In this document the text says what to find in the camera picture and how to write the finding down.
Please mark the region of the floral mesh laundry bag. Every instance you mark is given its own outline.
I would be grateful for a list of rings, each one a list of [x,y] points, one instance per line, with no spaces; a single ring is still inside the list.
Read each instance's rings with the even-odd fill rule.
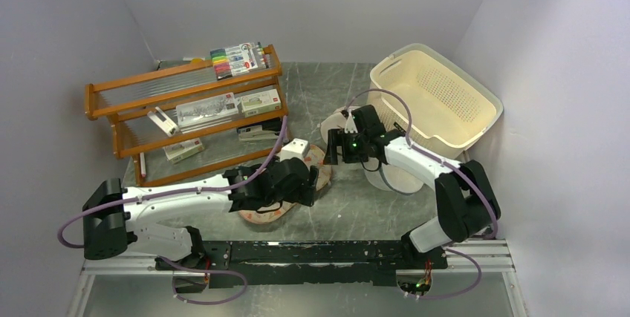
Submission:
[[[313,166],[318,169],[318,176],[313,196],[314,201],[318,200],[324,191],[331,185],[333,169],[332,166],[325,165],[323,163],[324,156],[325,152],[320,146],[310,144],[308,153],[305,155],[303,160],[308,166]],[[238,211],[238,216],[248,223],[271,225],[283,218],[296,206],[300,206],[300,203],[296,202],[294,197],[289,197],[289,200],[282,200],[281,202],[274,203],[271,206],[263,207],[258,210]]]

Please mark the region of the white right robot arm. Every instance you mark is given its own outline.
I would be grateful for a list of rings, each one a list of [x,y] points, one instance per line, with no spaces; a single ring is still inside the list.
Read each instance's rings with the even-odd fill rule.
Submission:
[[[324,163],[366,163],[377,160],[420,180],[435,193],[437,215],[407,232],[401,259],[418,268],[429,251],[460,243],[488,226],[496,226],[501,210],[484,167],[476,160],[465,163],[421,148],[405,131],[386,130],[373,105],[343,110],[345,124],[326,131]]]

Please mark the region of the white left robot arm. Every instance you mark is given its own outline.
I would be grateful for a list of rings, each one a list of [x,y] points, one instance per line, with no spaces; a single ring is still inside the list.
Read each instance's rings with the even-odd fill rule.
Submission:
[[[104,180],[84,203],[83,255],[113,258],[129,250],[178,261],[187,269],[206,257],[201,233],[162,221],[195,212],[263,211],[275,204],[312,206],[319,169],[299,158],[272,160],[259,176],[254,166],[239,166],[189,183],[123,188],[120,179]]]

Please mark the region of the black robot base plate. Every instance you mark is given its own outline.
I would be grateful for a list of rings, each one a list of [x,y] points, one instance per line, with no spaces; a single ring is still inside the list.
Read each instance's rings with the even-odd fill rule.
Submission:
[[[212,288],[249,285],[371,283],[394,287],[402,270],[446,269],[442,248],[417,252],[401,240],[204,241],[178,260],[209,269]]]

